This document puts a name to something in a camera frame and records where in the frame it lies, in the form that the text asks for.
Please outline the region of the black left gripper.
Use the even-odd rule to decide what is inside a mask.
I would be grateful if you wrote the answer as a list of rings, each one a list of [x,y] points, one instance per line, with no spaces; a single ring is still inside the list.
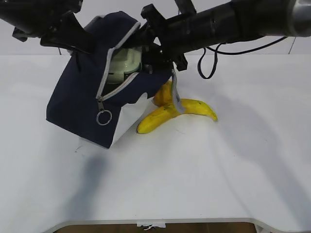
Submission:
[[[95,39],[78,22],[82,0],[13,0],[12,37],[25,42],[40,38],[40,45],[93,53]]]

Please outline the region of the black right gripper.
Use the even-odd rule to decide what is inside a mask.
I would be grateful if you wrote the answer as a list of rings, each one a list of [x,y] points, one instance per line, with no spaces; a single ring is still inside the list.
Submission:
[[[168,20],[153,4],[143,7],[141,16],[146,23],[136,30],[123,44],[124,48],[143,48],[143,61],[148,65],[165,66],[175,63],[179,71],[188,68],[184,54],[171,51],[168,39]]]

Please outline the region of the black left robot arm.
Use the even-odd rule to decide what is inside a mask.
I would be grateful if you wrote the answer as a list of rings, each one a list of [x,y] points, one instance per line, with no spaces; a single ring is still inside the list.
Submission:
[[[95,39],[75,17],[81,0],[2,0],[0,18],[14,26],[12,37],[25,42],[40,38],[44,47],[93,53]]]

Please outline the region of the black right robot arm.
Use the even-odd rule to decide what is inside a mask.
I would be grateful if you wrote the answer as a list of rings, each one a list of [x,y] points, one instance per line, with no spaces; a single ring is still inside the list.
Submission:
[[[153,4],[141,16],[146,23],[124,47],[148,47],[155,57],[187,69],[185,53],[217,44],[253,41],[264,36],[309,37],[309,0],[231,0],[202,12],[192,1],[177,0],[180,15],[166,19]]]

